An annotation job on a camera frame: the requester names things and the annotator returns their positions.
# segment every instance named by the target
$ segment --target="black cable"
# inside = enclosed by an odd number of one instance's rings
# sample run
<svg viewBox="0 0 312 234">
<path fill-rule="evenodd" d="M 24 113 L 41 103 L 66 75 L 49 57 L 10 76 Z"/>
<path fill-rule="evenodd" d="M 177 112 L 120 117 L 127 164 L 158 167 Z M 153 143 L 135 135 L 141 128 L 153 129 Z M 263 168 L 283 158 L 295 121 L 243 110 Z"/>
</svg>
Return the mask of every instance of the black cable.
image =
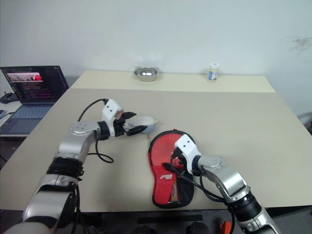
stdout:
<svg viewBox="0 0 312 234">
<path fill-rule="evenodd" d="M 95 234 L 98 234 L 98 232 L 96 231 L 96 229 L 93 226 L 91 226 L 91 228 L 93 229 Z"/>
<path fill-rule="evenodd" d="M 8 115 L 11 115 L 11 114 L 13 114 L 14 112 L 9 112 L 9 113 L 6 113 L 4 116 L 2 116 L 2 117 L 0 117 L 0 119 L 2 119 L 2 118 L 4 118 L 4 117 L 6 117 L 6 116 L 8 116 Z"/>
<path fill-rule="evenodd" d="M 86 113 L 86 111 L 87 111 L 91 106 L 93 106 L 94 104 L 96 104 L 96 103 L 99 102 L 99 101 L 103 101 L 104 103 L 106 103 L 106 102 L 107 102 L 107 99 L 104 99 L 104 98 L 98 99 L 98 100 L 92 102 L 91 104 L 89 104 L 89 105 L 82 111 L 82 113 L 80 114 L 80 116 L 79 116 L 79 118 L 78 118 L 78 122 L 81 120 L 81 118 L 83 117 L 84 113 Z"/>
<path fill-rule="evenodd" d="M 79 221 L 79 215 L 80 215 L 80 192 L 79 192 L 78 185 L 76 187 L 76 195 L 77 195 L 76 217 L 75 217 L 75 221 L 73 223 L 71 234 L 75 234 L 75 232 L 76 232 L 77 224 L 78 224 L 78 221 Z"/>
<path fill-rule="evenodd" d="M 0 158 L 2 158 L 2 160 L 4 160 L 5 162 L 8 162 L 4 157 L 2 157 L 1 155 L 0 155 Z"/>
<path fill-rule="evenodd" d="M 234 228 L 235 228 L 235 216 L 233 213 L 231 213 L 232 216 L 232 226 L 231 226 L 231 230 L 229 234 L 232 234 L 234 232 Z"/>
<path fill-rule="evenodd" d="M 88 155 L 97 155 L 99 159 L 101 159 L 103 162 L 107 162 L 107 163 L 113 163 L 114 160 L 108 156 L 108 155 L 105 155 L 105 154 L 101 154 L 99 151 L 98 151 L 98 140 L 96 141 L 96 152 L 95 153 L 88 153 Z"/>
<path fill-rule="evenodd" d="M 222 197 L 219 197 L 217 195 L 214 195 L 213 193 L 211 193 L 210 191 L 208 191 L 207 189 L 205 189 L 204 187 L 200 186 L 199 184 L 197 184 L 196 182 L 192 181 L 191 179 L 187 178 L 186 176 L 182 175 L 174 166 L 173 166 L 173 158 L 170 159 L 170 164 L 171 164 L 171 169 L 173 170 L 174 173 L 176 173 L 179 177 L 181 177 L 182 179 L 185 179 L 186 181 L 192 183 L 194 186 L 198 187 L 199 189 L 201 189 L 203 192 L 205 192 L 205 194 L 210 194 L 211 196 L 215 196 L 212 200 L 215 202 L 221 202 L 224 203 L 225 200 Z"/>
<path fill-rule="evenodd" d="M 204 186 L 204 183 L 203 183 L 203 175 L 201 174 L 200 177 L 199 177 L 199 181 L 200 181 L 200 186 L 205 188 Z M 214 200 L 214 199 L 217 199 L 218 201 L 222 200 L 223 198 L 220 197 L 220 196 L 217 196 L 211 192 L 205 192 L 204 191 L 204 194 L 210 199 L 210 200 Z"/>
<path fill-rule="evenodd" d="M 100 101 L 103 101 L 104 103 L 107 103 L 107 99 L 105 98 L 102 98 L 102 99 L 98 99 L 94 102 L 92 102 L 91 104 L 89 104 L 83 111 L 82 113 L 80 114 L 79 118 L 78 118 L 78 122 L 82 119 L 83 115 L 86 113 L 86 111 L 91 107 L 93 106 L 94 104 L 96 104 L 97 102 L 100 102 Z M 101 154 L 99 151 L 98 151 L 98 140 L 96 141 L 96 152 L 95 153 L 88 153 L 88 155 L 97 155 L 99 159 L 101 159 L 103 162 L 106 162 L 106 163 L 113 163 L 114 160 L 109 157 L 108 155 L 105 155 L 105 154 Z"/>
</svg>

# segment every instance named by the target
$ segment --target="white lid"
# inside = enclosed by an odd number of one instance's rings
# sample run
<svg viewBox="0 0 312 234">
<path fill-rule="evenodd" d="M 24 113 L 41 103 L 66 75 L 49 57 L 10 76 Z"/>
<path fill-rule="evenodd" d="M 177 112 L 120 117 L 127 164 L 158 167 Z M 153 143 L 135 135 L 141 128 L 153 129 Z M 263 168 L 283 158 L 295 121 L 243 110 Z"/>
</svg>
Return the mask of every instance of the white lid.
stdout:
<svg viewBox="0 0 312 234">
<path fill-rule="evenodd" d="M 210 63 L 210 67 L 211 67 L 212 69 L 218 69 L 219 66 L 220 66 L 220 64 L 217 63 L 217 62 L 212 62 L 212 63 Z"/>
</svg>

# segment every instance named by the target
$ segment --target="metal bowl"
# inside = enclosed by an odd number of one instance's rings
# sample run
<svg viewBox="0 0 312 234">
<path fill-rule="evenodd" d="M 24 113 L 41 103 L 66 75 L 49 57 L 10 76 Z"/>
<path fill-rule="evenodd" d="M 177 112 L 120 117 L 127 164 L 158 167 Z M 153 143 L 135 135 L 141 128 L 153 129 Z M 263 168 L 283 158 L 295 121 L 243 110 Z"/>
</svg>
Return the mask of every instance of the metal bowl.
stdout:
<svg viewBox="0 0 312 234">
<path fill-rule="evenodd" d="M 141 81 L 153 81 L 156 79 L 158 70 L 154 67 L 137 67 L 135 75 Z"/>
</svg>

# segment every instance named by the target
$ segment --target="table surface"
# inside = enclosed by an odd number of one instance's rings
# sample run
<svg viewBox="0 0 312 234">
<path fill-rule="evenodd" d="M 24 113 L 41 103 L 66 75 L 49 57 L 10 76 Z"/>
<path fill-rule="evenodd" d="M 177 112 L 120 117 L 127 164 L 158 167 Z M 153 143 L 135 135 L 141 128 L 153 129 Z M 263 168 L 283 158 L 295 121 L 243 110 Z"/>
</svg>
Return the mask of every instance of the table surface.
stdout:
<svg viewBox="0 0 312 234">
<path fill-rule="evenodd" d="M 203 154 L 221 155 L 251 186 L 265 207 L 311 205 L 312 137 L 276 93 L 165 92 L 69 89 L 16 150 L 0 172 L 1 208 L 23 210 L 69 126 L 90 102 L 113 98 L 138 116 L 158 121 L 156 134 L 173 128 L 189 133 Z M 83 120 L 99 121 L 101 104 Z M 160 210 L 152 203 L 153 176 L 146 135 L 111 138 L 100 152 L 115 163 L 89 156 L 80 182 L 83 212 Z M 215 186 L 206 182 L 209 190 Z M 183 210 L 219 209 L 195 188 Z"/>
</svg>

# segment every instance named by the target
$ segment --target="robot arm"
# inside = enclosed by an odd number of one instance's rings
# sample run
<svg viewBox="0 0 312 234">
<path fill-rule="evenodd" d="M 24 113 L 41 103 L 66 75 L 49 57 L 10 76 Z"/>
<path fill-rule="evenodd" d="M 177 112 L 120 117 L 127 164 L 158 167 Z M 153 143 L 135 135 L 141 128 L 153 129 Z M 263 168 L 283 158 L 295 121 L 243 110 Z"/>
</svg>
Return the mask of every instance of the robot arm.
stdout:
<svg viewBox="0 0 312 234">
<path fill-rule="evenodd" d="M 281 234 L 264 207 L 262 207 L 243 177 L 220 156 L 202 156 L 196 145 L 183 135 L 176 143 L 174 155 L 183 155 L 189 173 L 207 177 L 215 183 L 225 204 L 245 233 Z"/>
<path fill-rule="evenodd" d="M 128 129 L 125 120 L 136 115 L 124 113 L 114 100 L 105 100 L 101 122 L 76 122 L 61 141 L 47 173 L 41 178 L 23 213 L 23 223 L 6 234 L 52 234 L 66 227 L 78 212 L 78 182 L 92 143 L 126 133 L 131 136 L 147 126 Z"/>
</svg>

